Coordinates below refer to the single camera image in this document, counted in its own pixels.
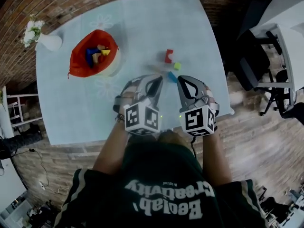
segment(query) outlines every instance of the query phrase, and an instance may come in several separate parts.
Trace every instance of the red bag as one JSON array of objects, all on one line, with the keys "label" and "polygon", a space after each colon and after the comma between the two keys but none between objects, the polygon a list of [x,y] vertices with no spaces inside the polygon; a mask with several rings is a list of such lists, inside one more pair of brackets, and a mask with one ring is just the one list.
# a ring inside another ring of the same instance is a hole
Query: red bag
[{"label": "red bag", "polygon": [[[97,48],[97,45],[105,46],[107,49],[111,50],[111,52],[107,56],[101,54],[98,58],[99,63],[94,64],[94,67],[90,68],[86,61],[86,49]],[[117,50],[118,46],[113,37],[105,31],[96,29],[84,37],[73,49],[69,74],[77,77],[89,77],[98,74],[113,62]]]}]

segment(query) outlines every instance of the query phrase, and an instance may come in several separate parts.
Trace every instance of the white vase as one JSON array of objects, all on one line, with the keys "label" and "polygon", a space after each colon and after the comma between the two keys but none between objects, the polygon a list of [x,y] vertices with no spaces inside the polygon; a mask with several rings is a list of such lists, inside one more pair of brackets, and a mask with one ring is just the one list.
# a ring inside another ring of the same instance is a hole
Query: white vase
[{"label": "white vase", "polygon": [[59,36],[40,34],[37,42],[41,42],[50,51],[57,51],[62,45],[62,39]]}]

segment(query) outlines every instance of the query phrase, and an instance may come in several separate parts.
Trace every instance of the white flower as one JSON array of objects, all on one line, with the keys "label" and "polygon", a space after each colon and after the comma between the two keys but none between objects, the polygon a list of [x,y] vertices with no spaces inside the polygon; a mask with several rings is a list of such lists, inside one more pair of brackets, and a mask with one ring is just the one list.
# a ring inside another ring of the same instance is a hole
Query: white flower
[{"label": "white flower", "polygon": [[36,21],[34,23],[35,27],[38,27],[39,29],[41,29],[41,27],[44,25],[44,22],[42,20]]},{"label": "white flower", "polygon": [[113,103],[116,96],[118,96],[122,90],[117,82],[117,77],[102,77],[95,81],[95,85],[98,88],[97,97],[100,99],[107,99]]},{"label": "white flower", "polygon": [[109,23],[109,21],[111,20],[112,15],[107,15],[105,17],[103,17],[101,14],[99,14],[97,16],[97,20],[93,21],[90,23],[90,26],[93,27],[94,29],[109,29],[113,27],[112,23]]},{"label": "white flower", "polygon": [[27,26],[27,30],[30,30],[32,27],[34,26],[34,21],[29,21],[28,22],[28,26]]},{"label": "white flower", "polygon": [[28,43],[34,37],[35,37],[35,32],[34,31],[25,31],[23,41],[24,41],[24,43]]}]

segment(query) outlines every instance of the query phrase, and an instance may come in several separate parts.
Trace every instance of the hand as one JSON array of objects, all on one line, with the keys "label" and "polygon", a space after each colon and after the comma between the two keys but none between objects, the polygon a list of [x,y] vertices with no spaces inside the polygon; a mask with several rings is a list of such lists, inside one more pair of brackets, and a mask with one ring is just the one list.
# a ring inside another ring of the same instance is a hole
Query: hand
[{"label": "hand", "polygon": [[[133,92],[124,92],[122,95],[123,98],[134,98],[134,93]],[[124,106],[126,104],[121,104],[119,108],[119,114],[124,115]]]},{"label": "hand", "polygon": [[[210,90],[210,88],[206,85],[206,90],[207,91],[210,91],[210,93],[212,93],[212,91]],[[215,100],[214,100],[214,98],[213,98],[213,94],[212,95],[208,95],[209,96],[209,100],[210,100],[210,102],[211,103],[215,103]]]}]

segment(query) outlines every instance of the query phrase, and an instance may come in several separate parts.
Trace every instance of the blue block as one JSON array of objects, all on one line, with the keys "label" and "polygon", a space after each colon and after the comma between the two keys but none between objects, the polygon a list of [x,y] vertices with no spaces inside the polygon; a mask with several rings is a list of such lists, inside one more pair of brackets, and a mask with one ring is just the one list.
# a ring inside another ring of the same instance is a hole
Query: blue block
[{"label": "blue block", "polygon": [[171,79],[174,83],[177,83],[177,78],[172,72],[168,72],[168,78]]},{"label": "blue block", "polygon": [[94,66],[92,55],[95,53],[100,53],[100,50],[98,48],[88,48],[85,51],[85,60],[89,64],[90,68],[93,68]]}]

